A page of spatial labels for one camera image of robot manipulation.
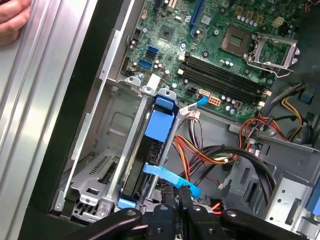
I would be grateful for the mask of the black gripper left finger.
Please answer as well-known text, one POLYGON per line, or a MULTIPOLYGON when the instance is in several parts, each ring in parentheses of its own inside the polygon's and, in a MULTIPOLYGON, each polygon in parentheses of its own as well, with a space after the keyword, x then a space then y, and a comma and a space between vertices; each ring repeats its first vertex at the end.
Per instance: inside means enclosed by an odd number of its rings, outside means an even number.
POLYGON ((141 212, 125 208, 87 225, 67 240, 173 240, 175 239, 176 202, 171 184, 161 187, 162 203, 141 212))

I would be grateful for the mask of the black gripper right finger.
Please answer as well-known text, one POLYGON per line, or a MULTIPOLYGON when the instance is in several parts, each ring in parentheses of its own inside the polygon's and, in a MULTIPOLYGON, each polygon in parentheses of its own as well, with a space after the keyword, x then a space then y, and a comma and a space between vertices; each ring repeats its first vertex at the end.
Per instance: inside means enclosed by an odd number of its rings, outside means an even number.
POLYGON ((265 220, 237 209, 226 209, 220 215, 192 201, 189 186, 179 189, 179 206, 184 213, 186 240, 305 240, 265 220))

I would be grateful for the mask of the person hand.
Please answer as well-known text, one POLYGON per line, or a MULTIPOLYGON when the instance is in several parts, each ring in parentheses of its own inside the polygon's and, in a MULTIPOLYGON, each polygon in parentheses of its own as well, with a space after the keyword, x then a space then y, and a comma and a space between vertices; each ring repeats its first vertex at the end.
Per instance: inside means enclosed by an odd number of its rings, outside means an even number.
POLYGON ((32 0, 8 0, 0 4, 0 46, 14 42, 20 29, 27 23, 32 0))

